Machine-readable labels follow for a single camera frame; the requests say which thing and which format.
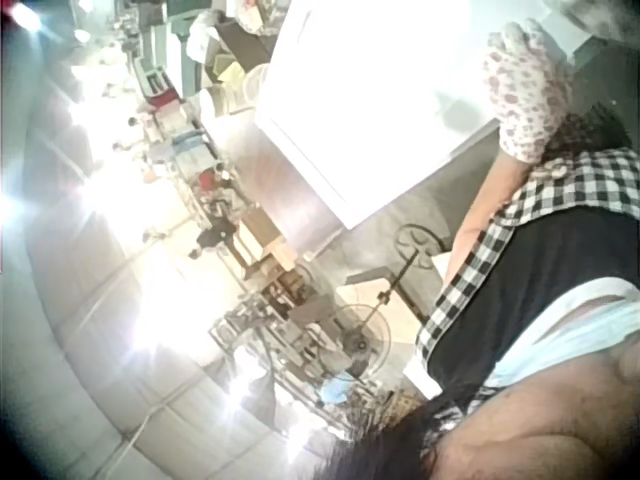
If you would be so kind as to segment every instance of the floral glove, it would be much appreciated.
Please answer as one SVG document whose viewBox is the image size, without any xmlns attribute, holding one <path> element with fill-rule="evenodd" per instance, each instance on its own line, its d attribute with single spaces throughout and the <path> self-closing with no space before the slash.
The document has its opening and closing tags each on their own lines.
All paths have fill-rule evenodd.
<svg viewBox="0 0 640 480">
<path fill-rule="evenodd" d="M 533 20 L 525 29 L 510 23 L 489 36 L 484 73 L 500 121 L 500 147 L 537 164 L 567 115 L 571 85 L 568 70 L 552 59 L 560 51 L 555 42 Z"/>
</svg>

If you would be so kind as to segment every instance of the woman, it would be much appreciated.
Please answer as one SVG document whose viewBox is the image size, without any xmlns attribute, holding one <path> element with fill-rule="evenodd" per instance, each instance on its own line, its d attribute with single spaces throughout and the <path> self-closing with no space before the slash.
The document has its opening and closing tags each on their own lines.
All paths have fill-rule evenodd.
<svg viewBox="0 0 640 480">
<path fill-rule="evenodd" d="M 443 393 L 393 427 L 365 425 L 318 480 L 584 480 L 634 458 L 638 156 L 606 112 L 567 115 L 569 78 L 538 24 L 489 45 L 500 153 L 417 340 Z"/>
</svg>

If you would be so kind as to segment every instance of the checkered apron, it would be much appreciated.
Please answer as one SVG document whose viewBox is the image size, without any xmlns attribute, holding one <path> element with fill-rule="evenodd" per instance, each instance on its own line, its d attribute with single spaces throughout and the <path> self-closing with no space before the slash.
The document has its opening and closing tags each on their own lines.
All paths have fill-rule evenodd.
<svg viewBox="0 0 640 480">
<path fill-rule="evenodd" d="M 520 225 L 578 206 L 604 208 L 640 221 L 640 159 L 628 147 L 600 150 L 612 138 L 611 131 L 606 131 L 611 118 L 603 127 L 602 116 L 602 111 L 592 111 L 570 118 L 547 149 L 543 163 L 480 234 L 418 333 L 416 354 L 425 369 L 436 343 L 482 287 Z M 620 137 L 613 143 L 630 144 L 628 138 L 621 141 Z M 572 147 L 577 144 L 580 149 Z"/>
</svg>

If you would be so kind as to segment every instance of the tiled floor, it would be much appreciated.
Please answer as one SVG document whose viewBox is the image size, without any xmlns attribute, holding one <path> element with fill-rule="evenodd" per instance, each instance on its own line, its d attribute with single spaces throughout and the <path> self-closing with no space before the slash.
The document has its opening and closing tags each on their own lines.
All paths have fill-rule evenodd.
<svg viewBox="0 0 640 480">
<path fill-rule="evenodd" d="M 591 41 L 576 58 L 586 64 L 575 78 L 575 110 L 583 112 L 597 102 L 611 107 L 637 149 L 638 52 Z M 450 248 L 497 148 L 497 135 L 488 136 L 353 230 L 342 233 L 309 265 L 321 289 L 335 291 L 348 276 L 373 268 L 387 266 L 399 271 L 403 262 L 393 238 L 405 223 L 428 227 Z M 412 268 L 402 281 L 423 312 L 432 305 L 440 286 L 435 270 Z"/>
</svg>

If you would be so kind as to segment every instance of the ceiling light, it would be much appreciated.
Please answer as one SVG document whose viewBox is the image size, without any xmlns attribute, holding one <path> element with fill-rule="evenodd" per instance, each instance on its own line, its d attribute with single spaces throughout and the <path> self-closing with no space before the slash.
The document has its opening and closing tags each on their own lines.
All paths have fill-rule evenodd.
<svg viewBox="0 0 640 480">
<path fill-rule="evenodd" d="M 74 32 L 74 35 L 76 36 L 76 40 L 78 40 L 80 43 L 87 43 L 89 40 L 91 40 L 91 34 L 86 30 L 76 30 Z"/>
<path fill-rule="evenodd" d="M 87 13 L 93 10 L 93 2 L 91 0 L 78 0 L 78 6 Z"/>
<path fill-rule="evenodd" d="M 30 32 L 37 32 L 42 28 L 42 23 L 40 23 L 36 12 L 22 3 L 18 3 L 11 9 L 11 16 L 18 25 Z"/>
</svg>

